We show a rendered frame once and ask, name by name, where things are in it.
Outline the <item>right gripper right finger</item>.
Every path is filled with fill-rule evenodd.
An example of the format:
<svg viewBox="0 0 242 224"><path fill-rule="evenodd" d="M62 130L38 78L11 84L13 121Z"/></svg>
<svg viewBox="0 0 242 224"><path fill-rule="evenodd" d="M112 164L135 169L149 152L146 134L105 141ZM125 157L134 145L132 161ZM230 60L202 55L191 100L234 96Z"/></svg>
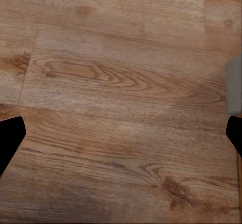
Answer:
<svg viewBox="0 0 242 224"><path fill-rule="evenodd" d="M242 157L242 118L230 116L226 135Z"/></svg>

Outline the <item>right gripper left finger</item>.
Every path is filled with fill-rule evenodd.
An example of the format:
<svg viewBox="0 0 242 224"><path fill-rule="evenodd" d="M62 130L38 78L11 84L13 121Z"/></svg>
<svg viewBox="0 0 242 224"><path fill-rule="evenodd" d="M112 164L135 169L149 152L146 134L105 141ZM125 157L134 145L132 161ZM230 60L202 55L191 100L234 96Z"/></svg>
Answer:
<svg viewBox="0 0 242 224"><path fill-rule="evenodd" d="M26 135L21 116L0 122L0 176Z"/></svg>

